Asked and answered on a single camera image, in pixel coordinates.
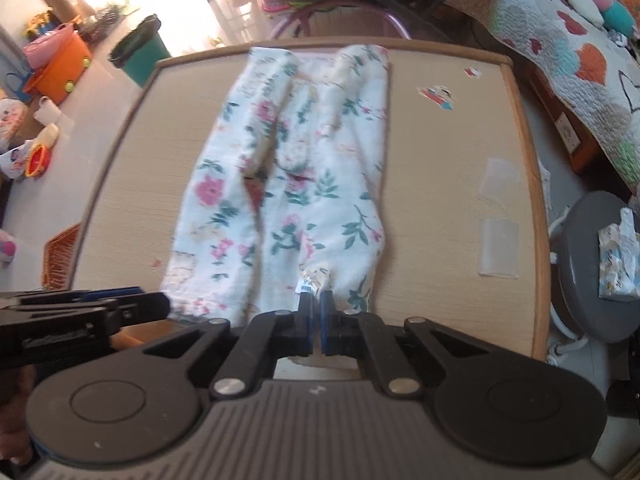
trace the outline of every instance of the tissue pack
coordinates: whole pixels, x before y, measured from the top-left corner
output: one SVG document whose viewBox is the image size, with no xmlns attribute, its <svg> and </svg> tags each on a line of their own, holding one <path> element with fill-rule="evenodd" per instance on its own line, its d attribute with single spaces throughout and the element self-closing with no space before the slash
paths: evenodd
<svg viewBox="0 0 640 480">
<path fill-rule="evenodd" d="M 614 301 L 640 299 L 640 235 L 636 233 L 631 209 L 623 207 L 620 210 L 620 225 L 611 224 L 601 229 L 598 240 L 598 295 Z"/>
</svg>

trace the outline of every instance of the hand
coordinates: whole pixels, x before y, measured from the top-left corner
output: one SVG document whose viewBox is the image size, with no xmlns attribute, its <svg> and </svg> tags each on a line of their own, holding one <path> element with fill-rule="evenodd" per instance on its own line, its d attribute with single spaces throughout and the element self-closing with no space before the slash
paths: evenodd
<svg viewBox="0 0 640 480">
<path fill-rule="evenodd" d="M 27 433 L 26 408 L 33 390 L 36 370 L 33 365 L 0 372 L 2 389 L 12 388 L 13 395 L 0 406 L 0 460 L 16 465 L 31 461 L 31 439 Z"/>
</svg>

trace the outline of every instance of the trash can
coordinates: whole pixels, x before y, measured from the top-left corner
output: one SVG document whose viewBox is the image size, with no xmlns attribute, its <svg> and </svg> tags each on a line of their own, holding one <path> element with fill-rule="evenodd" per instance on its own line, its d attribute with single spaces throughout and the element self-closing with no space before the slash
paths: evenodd
<svg viewBox="0 0 640 480">
<path fill-rule="evenodd" d="M 145 85 L 156 61 L 171 57 L 158 34 L 160 25 L 155 14 L 147 16 L 109 54 L 109 61 L 123 69 L 139 86 Z"/>
</svg>

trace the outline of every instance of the floral pants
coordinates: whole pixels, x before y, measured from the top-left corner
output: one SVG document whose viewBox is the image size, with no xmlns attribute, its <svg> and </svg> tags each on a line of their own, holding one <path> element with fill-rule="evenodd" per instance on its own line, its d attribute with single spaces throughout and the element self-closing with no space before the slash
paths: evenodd
<svg viewBox="0 0 640 480">
<path fill-rule="evenodd" d="M 161 287 L 174 317 L 295 310 L 304 270 L 338 308 L 370 308 L 387 69 L 379 46 L 251 50 L 183 197 Z"/>
</svg>

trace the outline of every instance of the wooden table top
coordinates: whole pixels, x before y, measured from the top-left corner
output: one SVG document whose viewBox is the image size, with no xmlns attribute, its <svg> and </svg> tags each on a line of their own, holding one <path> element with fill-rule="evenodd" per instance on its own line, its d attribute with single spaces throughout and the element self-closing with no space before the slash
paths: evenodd
<svg viewBox="0 0 640 480">
<path fill-rule="evenodd" d="M 545 207 L 510 60 L 461 46 L 389 38 L 259 44 L 325 52 L 351 43 L 389 49 L 382 192 L 386 247 L 376 273 L 373 311 L 392 324 L 427 317 L 544 358 L 550 304 Z M 226 94 L 244 69 L 249 47 L 159 63 L 88 206 L 70 286 L 158 290 L 184 189 Z M 466 75 L 468 67 L 481 76 Z M 417 91 L 434 85 L 450 89 L 453 110 L 443 110 Z M 476 196 L 489 157 L 509 160 L 520 172 L 506 212 Z M 519 278 L 478 275 L 483 218 L 519 224 Z"/>
</svg>

